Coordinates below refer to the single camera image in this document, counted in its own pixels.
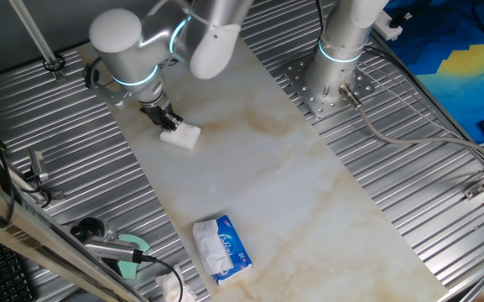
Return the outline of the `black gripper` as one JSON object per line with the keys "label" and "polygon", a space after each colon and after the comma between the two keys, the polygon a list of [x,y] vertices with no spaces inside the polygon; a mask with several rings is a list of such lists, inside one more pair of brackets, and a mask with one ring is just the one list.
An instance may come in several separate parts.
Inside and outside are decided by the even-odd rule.
{"label": "black gripper", "polygon": [[174,127],[177,128],[183,122],[182,117],[172,114],[170,101],[160,102],[158,105],[141,103],[140,111],[165,131],[173,131]]}

